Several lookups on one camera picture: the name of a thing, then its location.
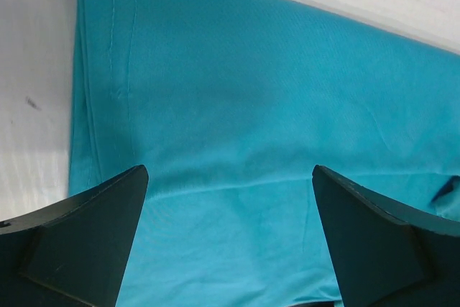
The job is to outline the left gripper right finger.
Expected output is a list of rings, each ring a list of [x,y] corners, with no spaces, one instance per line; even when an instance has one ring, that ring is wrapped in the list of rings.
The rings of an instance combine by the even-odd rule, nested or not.
[[[459,223],[317,165],[313,190],[345,306],[458,306]]]

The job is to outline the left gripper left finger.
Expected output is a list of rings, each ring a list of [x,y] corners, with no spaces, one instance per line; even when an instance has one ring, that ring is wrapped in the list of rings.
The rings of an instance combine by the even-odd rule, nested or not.
[[[2,306],[115,306],[149,176],[137,165],[1,222]]]

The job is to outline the teal t-shirt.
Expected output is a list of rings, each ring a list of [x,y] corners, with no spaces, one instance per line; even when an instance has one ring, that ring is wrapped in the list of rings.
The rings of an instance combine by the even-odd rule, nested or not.
[[[118,306],[340,298],[311,173],[430,210],[459,57],[289,0],[78,0],[69,191],[135,165]]]

